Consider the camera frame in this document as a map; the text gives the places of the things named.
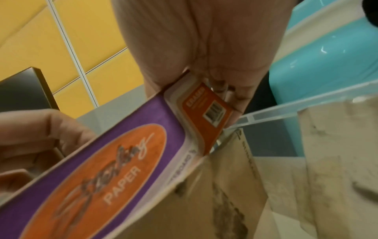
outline paper bag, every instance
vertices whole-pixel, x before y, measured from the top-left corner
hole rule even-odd
[[[242,130],[117,237],[123,238],[279,239]]]
[[[299,113],[319,239],[378,238],[378,98]]]

